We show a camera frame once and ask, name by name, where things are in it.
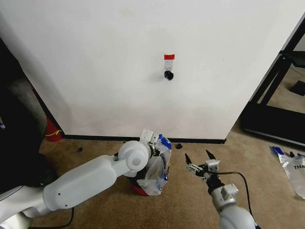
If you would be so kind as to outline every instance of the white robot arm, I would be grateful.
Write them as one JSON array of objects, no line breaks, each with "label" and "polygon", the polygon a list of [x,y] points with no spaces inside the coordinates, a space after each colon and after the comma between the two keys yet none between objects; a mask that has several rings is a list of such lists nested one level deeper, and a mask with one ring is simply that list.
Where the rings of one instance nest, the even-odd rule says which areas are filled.
[{"label": "white robot arm", "polygon": [[213,154],[206,151],[210,160],[204,165],[196,166],[192,164],[190,158],[185,154],[187,170],[201,177],[208,185],[208,193],[211,195],[213,204],[220,216],[220,229],[260,229],[246,209],[236,205],[235,196],[238,189],[234,184],[223,184],[218,174],[219,160]]},{"label": "white robot arm", "polygon": [[140,141],[126,142],[117,156],[99,156],[44,188],[20,186],[1,194],[0,228],[27,228],[26,219],[72,208],[108,189],[117,177],[136,176],[151,156],[148,143],[155,143],[157,138],[152,131],[144,129]]}]

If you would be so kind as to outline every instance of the white plastic bag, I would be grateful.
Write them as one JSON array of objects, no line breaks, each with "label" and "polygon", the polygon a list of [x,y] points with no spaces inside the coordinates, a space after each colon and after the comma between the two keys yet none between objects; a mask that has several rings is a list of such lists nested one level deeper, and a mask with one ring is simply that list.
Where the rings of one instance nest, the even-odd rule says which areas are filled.
[{"label": "white plastic bag", "polygon": [[140,187],[149,195],[157,196],[168,181],[168,169],[170,166],[172,144],[167,138],[159,135],[159,156],[152,156],[147,163],[147,173],[144,179],[137,180]]},{"label": "white plastic bag", "polygon": [[284,154],[281,148],[273,146],[273,150],[277,153],[280,163],[290,180],[297,195],[305,199],[305,156],[298,154],[290,157]]}]

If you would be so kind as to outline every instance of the black cable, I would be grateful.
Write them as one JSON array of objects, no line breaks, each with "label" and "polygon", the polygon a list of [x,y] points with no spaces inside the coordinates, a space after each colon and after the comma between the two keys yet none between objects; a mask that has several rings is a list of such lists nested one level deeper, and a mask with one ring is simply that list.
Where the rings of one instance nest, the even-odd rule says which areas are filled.
[{"label": "black cable", "polygon": [[244,177],[244,175],[241,174],[241,173],[239,173],[239,172],[216,173],[216,172],[211,172],[211,171],[209,171],[209,173],[211,173],[211,174],[217,174],[217,175],[226,175],[226,174],[238,174],[238,175],[240,175],[240,176],[244,179],[244,185],[246,186],[246,192],[247,192],[247,199],[248,199],[249,212],[250,212],[251,216],[254,218],[254,216],[253,216],[253,214],[252,214],[252,210],[251,210],[250,195],[249,195],[248,184],[247,184],[247,181],[246,181],[246,178]]},{"label": "black cable", "polygon": [[74,217],[74,207],[71,208],[71,218],[70,218],[70,221],[66,225],[56,226],[56,227],[29,227],[29,228],[30,229],[60,229],[60,228],[65,228],[72,223],[73,217]]}]

